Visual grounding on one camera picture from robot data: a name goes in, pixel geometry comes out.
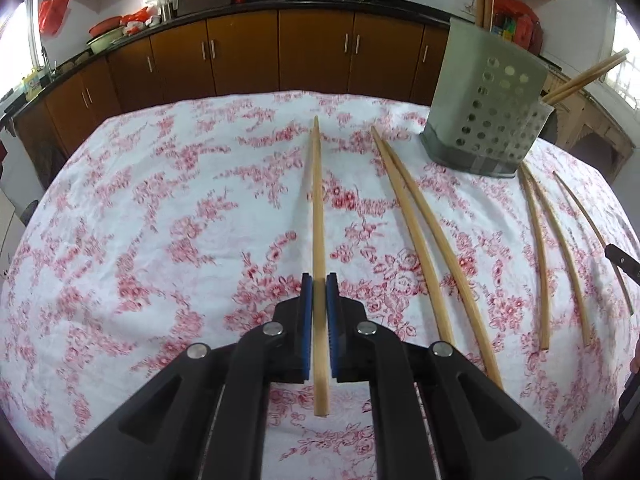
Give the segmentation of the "floral white red tablecloth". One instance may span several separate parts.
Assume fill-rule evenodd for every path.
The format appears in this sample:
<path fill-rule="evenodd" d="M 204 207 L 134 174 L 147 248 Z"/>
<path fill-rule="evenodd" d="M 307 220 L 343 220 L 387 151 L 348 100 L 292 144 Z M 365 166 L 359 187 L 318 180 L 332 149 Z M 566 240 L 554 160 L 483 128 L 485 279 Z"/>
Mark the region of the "floral white red tablecloth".
<path fill-rule="evenodd" d="M 515 179 L 454 171 L 420 142 L 423 106 L 282 92 L 139 110 L 104 122 L 48 188 L 1 296 L 1 407 L 47 474 L 178 353 L 220 347 L 266 322 L 311 267 L 310 129 L 322 132 L 326 267 L 373 321 L 426 346 L 430 297 L 371 136 L 395 150 L 459 259 L 506 392 L 581 462 L 617 415 L 639 333 L 639 291 L 620 284 L 591 226 L 637 255 L 612 188 L 537 141 L 525 162 L 559 221 L 593 338 L 582 342 L 561 248 L 544 229 L 550 346 L 539 347 L 539 283 Z"/>

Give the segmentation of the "green basin red lid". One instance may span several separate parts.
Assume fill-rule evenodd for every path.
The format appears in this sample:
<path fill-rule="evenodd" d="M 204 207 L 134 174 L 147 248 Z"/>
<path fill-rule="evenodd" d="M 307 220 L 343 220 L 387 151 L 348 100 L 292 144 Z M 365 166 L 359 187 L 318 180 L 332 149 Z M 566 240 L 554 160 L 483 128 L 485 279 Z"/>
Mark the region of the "green basin red lid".
<path fill-rule="evenodd" d="M 120 24 L 122 18 L 113 16 L 99 22 L 89 30 L 90 40 L 87 42 L 88 48 L 93 54 L 98 54 L 111 47 L 111 44 L 124 34 L 124 26 Z"/>

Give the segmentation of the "brown kitchen cabinet row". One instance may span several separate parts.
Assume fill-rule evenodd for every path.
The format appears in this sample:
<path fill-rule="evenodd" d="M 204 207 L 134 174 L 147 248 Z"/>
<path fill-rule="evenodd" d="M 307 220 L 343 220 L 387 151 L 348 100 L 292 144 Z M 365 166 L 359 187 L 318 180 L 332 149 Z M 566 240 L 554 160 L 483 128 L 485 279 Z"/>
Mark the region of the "brown kitchen cabinet row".
<path fill-rule="evenodd" d="M 98 55 L 13 118 L 35 166 L 105 119 L 183 100 L 310 90 L 431 103 L 448 28 L 361 12 L 263 10 L 179 25 Z"/>

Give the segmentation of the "white kettle on counter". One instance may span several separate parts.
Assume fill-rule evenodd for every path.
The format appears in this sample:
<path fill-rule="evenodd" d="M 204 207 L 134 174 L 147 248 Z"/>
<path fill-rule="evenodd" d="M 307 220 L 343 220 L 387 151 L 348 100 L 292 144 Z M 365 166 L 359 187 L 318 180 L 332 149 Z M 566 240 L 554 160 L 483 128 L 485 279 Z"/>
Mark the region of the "white kettle on counter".
<path fill-rule="evenodd" d="M 171 21 L 175 17 L 175 1 L 176 0 L 157 0 L 160 17 L 163 22 Z"/>

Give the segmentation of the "red plastic bag on wall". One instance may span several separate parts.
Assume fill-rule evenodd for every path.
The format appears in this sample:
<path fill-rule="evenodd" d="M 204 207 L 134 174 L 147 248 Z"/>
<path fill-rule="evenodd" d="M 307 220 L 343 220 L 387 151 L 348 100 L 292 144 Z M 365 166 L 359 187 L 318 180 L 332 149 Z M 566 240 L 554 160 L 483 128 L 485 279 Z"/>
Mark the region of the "red plastic bag on wall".
<path fill-rule="evenodd" d="M 54 36 L 65 18 L 70 0 L 43 0 L 38 10 L 38 25 L 41 36 Z"/>

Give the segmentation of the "red bags right counter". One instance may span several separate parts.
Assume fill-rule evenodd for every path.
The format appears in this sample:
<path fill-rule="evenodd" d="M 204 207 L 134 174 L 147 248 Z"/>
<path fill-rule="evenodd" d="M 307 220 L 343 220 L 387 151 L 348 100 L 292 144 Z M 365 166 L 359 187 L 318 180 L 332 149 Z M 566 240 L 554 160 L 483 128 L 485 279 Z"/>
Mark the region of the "red bags right counter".
<path fill-rule="evenodd" d="M 533 55 L 540 55 L 544 42 L 540 19 L 520 0 L 494 0 L 491 31 Z"/>

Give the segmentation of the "wooden side cabinet right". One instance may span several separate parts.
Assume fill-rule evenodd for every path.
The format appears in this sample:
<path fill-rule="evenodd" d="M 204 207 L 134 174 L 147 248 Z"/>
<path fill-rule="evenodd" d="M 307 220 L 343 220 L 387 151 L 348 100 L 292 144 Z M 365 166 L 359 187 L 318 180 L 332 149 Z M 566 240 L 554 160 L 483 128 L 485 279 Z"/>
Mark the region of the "wooden side cabinet right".
<path fill-rule="evenodd" d="M 554 104 L 540 136 L 613 183 L 634 154 L 634 142 L 588 92 L 581 91 Z"/>

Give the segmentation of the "yellow bottle by sink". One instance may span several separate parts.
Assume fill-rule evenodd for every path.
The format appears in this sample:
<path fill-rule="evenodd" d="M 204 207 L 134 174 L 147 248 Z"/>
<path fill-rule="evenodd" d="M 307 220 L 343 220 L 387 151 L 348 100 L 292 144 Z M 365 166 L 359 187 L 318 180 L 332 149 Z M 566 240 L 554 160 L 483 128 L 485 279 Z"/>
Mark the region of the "yellow bottle by sink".
<path fill-rule="evenodd" d="M 35 99 L 41 92 L 42 85 L 38 70 L 33 70 L 28 76 L 23 78 L 24 95 L 27 102 Z"/>

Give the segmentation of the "grey perforated utensil holder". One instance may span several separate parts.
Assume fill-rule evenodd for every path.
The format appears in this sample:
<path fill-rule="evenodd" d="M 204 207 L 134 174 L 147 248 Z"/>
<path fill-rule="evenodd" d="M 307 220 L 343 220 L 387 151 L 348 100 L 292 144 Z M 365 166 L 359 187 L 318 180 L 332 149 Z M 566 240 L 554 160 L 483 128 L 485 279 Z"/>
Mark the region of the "grey perforated utensil holder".
<path fill-rule="evenodd" d="M 426 126 L 428 157 L 451 169 L 513 178 L 553 112 L 539 58 L 469 22 L 450 21 Z"/>

